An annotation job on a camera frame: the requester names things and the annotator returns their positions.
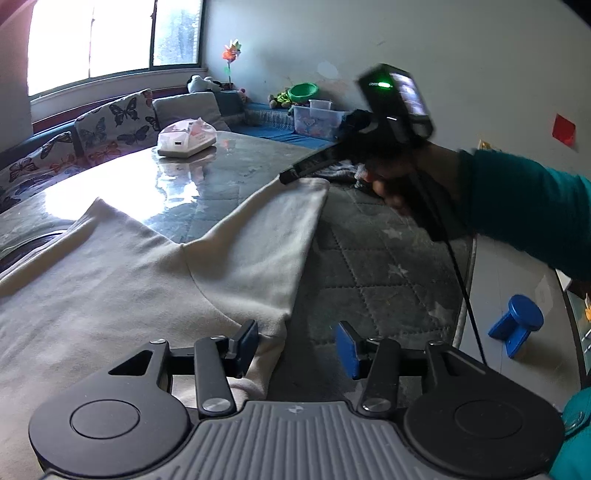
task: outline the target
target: red square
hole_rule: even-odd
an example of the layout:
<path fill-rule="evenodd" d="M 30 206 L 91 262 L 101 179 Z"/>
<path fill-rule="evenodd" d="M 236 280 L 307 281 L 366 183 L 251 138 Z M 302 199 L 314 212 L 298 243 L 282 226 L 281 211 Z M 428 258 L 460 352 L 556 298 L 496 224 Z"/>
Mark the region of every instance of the red square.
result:
<path fill-rule="evenodd" d="M 566 146 L 572 147 L 574 145 L 575 129 L 574 123 L 556 114 L 556 120 L 554 120 L 554 128 L 552 130 L 552 136 L 556 140 L 560 140 Z"/>

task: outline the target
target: person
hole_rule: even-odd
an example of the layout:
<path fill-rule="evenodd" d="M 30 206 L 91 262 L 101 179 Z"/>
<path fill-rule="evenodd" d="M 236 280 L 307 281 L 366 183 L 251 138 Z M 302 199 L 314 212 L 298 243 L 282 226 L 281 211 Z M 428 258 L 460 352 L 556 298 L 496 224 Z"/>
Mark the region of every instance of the person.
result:
<path fill-rule="evenodd" d="M 529 253 L 570 277 L 591 280 L 591 181 L 493 150 L 473 154 L 434 144 L 412 158 L 372 158 L 364 180 L 402 215 L 412 215 L 388 180 L 418 168 L 442 185 L 458 215 L 482 233 Z M 562 414 L 565 441 L 550 476 L 583 480 L 591 472 L 591 387 L 575 394 Z"/>

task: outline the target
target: blue stool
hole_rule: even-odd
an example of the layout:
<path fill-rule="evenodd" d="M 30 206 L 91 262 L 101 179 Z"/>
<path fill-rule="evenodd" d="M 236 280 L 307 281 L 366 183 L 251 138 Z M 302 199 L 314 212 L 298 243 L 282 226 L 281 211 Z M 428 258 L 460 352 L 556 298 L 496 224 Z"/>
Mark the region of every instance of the blue stool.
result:
<path fill-rule="evenodd" d="M 488 335 L 505 342 L 507 356 L 513 358 L 530 332 L 537 332 L 544 324 L 540 308 L 525 295 L 513 295 L 509 311 L 488 331 Z"/>

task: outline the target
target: window sill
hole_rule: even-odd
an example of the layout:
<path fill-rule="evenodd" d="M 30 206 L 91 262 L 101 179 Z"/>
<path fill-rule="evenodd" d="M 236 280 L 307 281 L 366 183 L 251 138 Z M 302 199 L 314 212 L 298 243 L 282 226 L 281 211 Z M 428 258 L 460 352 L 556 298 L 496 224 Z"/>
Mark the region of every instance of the window sill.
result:
<path fill-rule="evenodd" d="M 207 69 L 204 68 L 167 69 L 93 80 L 31 100 L 31 120 L 35 123 L 88 103 L 125 96 L 146 88 L 164 89 L 183 86 L 192 75 L 205 73 Z"/>

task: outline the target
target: hand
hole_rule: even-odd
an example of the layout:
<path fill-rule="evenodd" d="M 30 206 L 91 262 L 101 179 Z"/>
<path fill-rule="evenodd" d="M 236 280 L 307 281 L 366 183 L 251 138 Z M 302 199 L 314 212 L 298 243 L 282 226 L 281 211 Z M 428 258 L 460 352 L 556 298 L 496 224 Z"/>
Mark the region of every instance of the hand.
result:
<path fill-rule="evenodd" d="M 366 160 L 367 172 L 363 178 L 372 184 L 375 193 L 381 196 L 386 205 L 398 213 L 411 216 L 412 212 L 404 198 L 392 189 L 388 180 L 403 177 L 415 169 L 425 171 L 433 180 L 441 184 L 456 203 L 460 201 L 458 169 L 460 158 L 457 152 L 429 143 L 416 149 L 413 155 L 397 158 L 370 158 Z"/>

